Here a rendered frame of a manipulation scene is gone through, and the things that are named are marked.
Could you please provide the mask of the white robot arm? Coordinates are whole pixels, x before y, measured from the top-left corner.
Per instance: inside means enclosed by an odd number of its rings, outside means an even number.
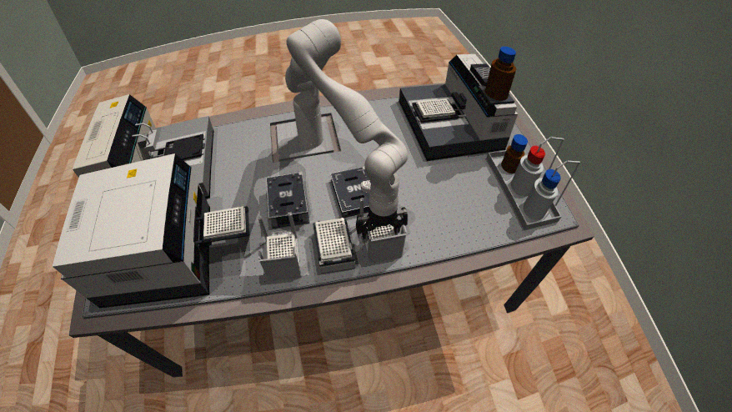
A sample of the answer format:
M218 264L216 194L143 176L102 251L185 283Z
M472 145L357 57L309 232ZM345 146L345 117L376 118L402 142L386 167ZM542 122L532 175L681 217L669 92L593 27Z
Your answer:
M396 172L407 162L408 152L381 123L365 97L322 71L341 47L338 29L330 21L319 19L289 35L286 43L292 58L285 82L290 92L298 93L293 108L300 146L316 148L323 142L320 91L359 143L373 140L379 145L365 160L369 180L361 183L361 190L370 193L369 208L374 214L393 214L399 201Z

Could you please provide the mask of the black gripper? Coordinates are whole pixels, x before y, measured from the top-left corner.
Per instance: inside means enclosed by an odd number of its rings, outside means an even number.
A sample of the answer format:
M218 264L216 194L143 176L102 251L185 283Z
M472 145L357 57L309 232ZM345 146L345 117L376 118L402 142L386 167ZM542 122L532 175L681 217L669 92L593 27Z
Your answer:
M401 219L397 219L398 216L400 216ZM408 214L406 208L402 207L401 210L396 210L393 214L389 216L378 216L377 214L374 214L369 208L369 214L366 217L362 217L361 214L357 216L356 229L358 234L363 233L363 239L368 240L368 231L370 232L377 227L387 226L389 224L394 227L394 232L396 235L398 235L401 226L403 224L405 226L408 225Z

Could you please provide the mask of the red bottle cap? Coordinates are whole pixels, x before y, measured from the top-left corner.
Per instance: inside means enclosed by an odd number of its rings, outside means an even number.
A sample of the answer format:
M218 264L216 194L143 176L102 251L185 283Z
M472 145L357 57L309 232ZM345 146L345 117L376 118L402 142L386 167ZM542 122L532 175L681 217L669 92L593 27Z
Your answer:
M542 148L540 148L539 152L537 152L538 149L539 149L539 146L532 146L531 149L529 150L528 157L533 163L542 163L542 161L544 159L545 151Z

